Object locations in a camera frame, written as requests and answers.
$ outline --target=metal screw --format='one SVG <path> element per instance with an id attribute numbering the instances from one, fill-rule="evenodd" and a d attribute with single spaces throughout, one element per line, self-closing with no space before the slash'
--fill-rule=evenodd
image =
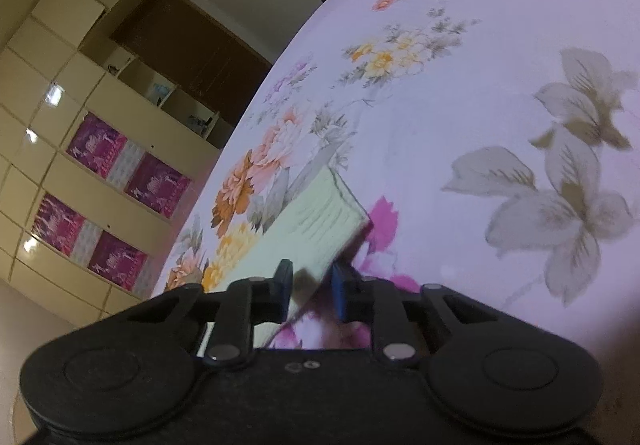
<path id="1" fill-rule="evenodd" d="M 385 346 L 382 352 L 385 354 L 386 358 L 393 361 L 410 359 L 415 355 L 415 349 L 413 346 L 399 342 Z"/>
<path id="2" fill-rule="evenodd" d="M 289 364 L 284 366 L 284 369 L 289 373 L 299 373 L 302 371 L 302 364 L 300 364 L 300 362 L 289 362 Z"/>
<path id="3" fill-rule="evenodd" d="M 211 360 L 224 362 L 239 357 L 240 349 L 236 348 L 233 344 L 220 344 L 208 349 L 207 355 Z"/>

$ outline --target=orange flower print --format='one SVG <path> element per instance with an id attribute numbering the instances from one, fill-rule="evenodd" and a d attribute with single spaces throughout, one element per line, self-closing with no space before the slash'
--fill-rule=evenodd
<path id="1" fill-rule="evenodd" d="M 389 8 L 395 0 L 377 0 L 371 7 L 372 10 L 386 10 Z"/>
<path id="2" fill-rule="evenodd" d="M 218 227 L 218 237 L 229 228 L 235 214 L 243 214 L 249 206 L 249 198 L 254 193 L 249 172 L 252 168 L 252 151 L 249 150 L 231 170 L 216 196 L 216 204 L 211 211 L 211 227 Z"/>
<path id="3" fill-rule="evenodd" d="M 351 54 L 351 61 L 356 62 L 360 57 L 371 53 L 372 50 L 373 50 L 373 45 L 370 42 L 367 42 L 359 46 L 357 50 L 355 50 Z"/>

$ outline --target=circular cap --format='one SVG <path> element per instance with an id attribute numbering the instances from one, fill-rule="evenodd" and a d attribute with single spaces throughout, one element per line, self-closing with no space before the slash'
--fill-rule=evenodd
<path id="1" fill-rule="evenodd" d="M 505 436 L 563 431 L 594 408 L 602 389 L 586 351 L 526 326 L 455 333 L 428 361 L 426 379 L 456 417 Z"/>
<path id="2" fill-rule="evenodd" d="M 116 435 L 169 412 L 187 395 L 193 360 L 158 326 L 79 330 L 37 349 L 20 372 L 27 406 L 53 428 Z"/>
<path id="3" fill-rule="evenodd" d="M 556 363 L 533 349 L 498 349 L 485 356 L 482 368 L 489 380 L 507 389 L 526 391 L 540 389 L 554 381 Z"/>
<path id="4" fill-rule="evenodd" d="M 406 360 L 415 355 L 415 348 L 409 344 L 394 343 L 385 346 L 382 352 L 390 360 Z"/>
<path id="5" fill-rule="evenodd" d="M 211 360 L 224 362 L 239 357 L 240 349 L 236 348 L 233 344 L 220 344 L 209 349 L 207 355 Z"/>
<path id="6" fill-rule="evenodd" d="M 65 365 L 66 379 L 82 391 L 110 391 L 132 381 L 140 372 L 135 354 L 122 349 L 88 349 Z"/>

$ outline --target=bedsheet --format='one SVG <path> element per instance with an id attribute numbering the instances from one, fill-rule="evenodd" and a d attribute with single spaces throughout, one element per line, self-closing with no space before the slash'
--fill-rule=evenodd
<path id="1" fill-rule="evenodd" d="M 328 0 L 274 65 L 156 293 L 214 289 L 322 165 L 354 266 L 439 282 L 587 348 L 590 426 L 640 444 L 640 0 Z M 275 346 L 367 345 L 319 289 Z"/>

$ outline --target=cabinet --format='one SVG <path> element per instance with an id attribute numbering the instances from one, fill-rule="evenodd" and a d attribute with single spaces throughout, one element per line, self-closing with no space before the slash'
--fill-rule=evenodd
<path id="1" fill-rule="evenodd" d="M 39 0 L 0 52 L 0 279 L 75 325 L 139 302 L 217 114 L 110 39 L 142 0 Z"/>

